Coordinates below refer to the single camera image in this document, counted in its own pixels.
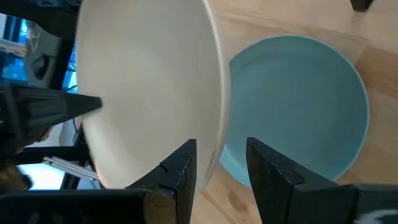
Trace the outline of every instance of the white bowl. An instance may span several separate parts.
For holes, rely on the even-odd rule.
[[[83,127],[105,187],[127,187],[195,138],[197,191],[204,188],[229,111],[229,73],[215,30],[205,1],[83,1],[78,91],[103,100]]]

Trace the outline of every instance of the metal rod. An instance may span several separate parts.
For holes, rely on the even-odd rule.
[[[80,167],[78,165],[71,165],[68,162],[60,162],[60,161],[57,161],[55,159],[48,158],[48,157],[45,157],[44,160],[51,162],[52,164],[60,165],[67,170],[73,170],[74,172],[78,172],[81,175],[85,175],[88,177],[92,177],[94,179],[98,179],[98,176],[94,172],[90,172],[89,170],[86,170],[85,168]]]
[[[53,158],[45,157],[44,160],[50,161],[50,162],[56,162],[56,163],[59,163],[59,164],[64,164],[64,165],[66,165],[68,167],[72,167],[72,168],[74,168],[76,170],[79,170],[80,172],[84,172],[86,174],[92,175],[95,178],[98,178],[98,175],[95,172],[93,172],[91,170],[88,170],[85,167],[81,167],[81,166],[79,166],[77,164],[68,162],[68,161],[66,161],[64,159],[57,158],[57,157],[53,157]]]
[[[85,164],[86,164],[85,161],[79,161],[79,162],[78,162],[78,165],[79,165],[79,166],[84,166]],[[63,176],[60,189],[62,189],[62,190],[66,190],[66,189],[76,190],[77,187],[78,187],[78,185],[79,185],[79,181],[80,181],[80,180],[81,180],[81,178],[66,173],[66,174]]]
[[[90,158],[87,146],[26,147],[11,158],[17,165],[37,164],[43,158],[59,157],[68,161],[85,161]]]
[[[82,173],[76,172],[76,171],[74,171],[74,170],[71,170],[71,169],[69,169],[68,167],[65,167],[65,166],[63,166],[63,165],[61,165],[61,164],[51,163],[51,162],[49,162],[49,161],[43,161],[43,163],[46,164],[46,165],[48,165],[48,166],[50,166],[50,167],[54,167],[54,168],[56,168],[56,169],[62,170],[62,171],[64,171],[64,172],[69,173],[69,174],[71,174],[71,175],[74,175],[74,176],[76,176],[76,177],[79,177],[79,178],[81,178],[81,179],[94,180],[94,178],[92,178],[92,177],[88,177],[88,176],[86,176],[85,174],[82,174]]]

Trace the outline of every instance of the light blue bowl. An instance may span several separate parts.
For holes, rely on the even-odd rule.
[[[352,64],[315,39],[262,40],[230,63],[229,133],[220,162],[250,187],[246,139],[255,137],[336,179],[357,158],[369,125],[364,84]]]

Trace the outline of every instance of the black cable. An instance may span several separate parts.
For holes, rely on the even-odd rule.
[[[81,0],[64,0],[64,7],[68,10],[77,13],[80,9]]]
[[[72,86],[72,87],[69,87],[69,88],[67,88],[66,90],[64,90],[64,92],[70,91],[70,90],[72,90],[72,89],[74,89],[74,88],[76,88],[76,87],[77,87],[77,85],[74,85],[74,86]]]
[[[76,123],[75,123],[75,118],[72,119],[72,123],[73,123],[73,127],[75,128],[75,131],[76,132],[79,131],[79,129],[77,128]]]

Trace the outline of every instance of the wooden surface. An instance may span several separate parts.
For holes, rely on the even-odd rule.
[[[366,13],[349,0],[209,0],[227,59],[269,36],[308,35],[349,58],[368,91],[368,138],[337,182],[398,184],[398,1],[374,0]],[[219,165],[194,202],[192,223],[261,223],[252,192]]]

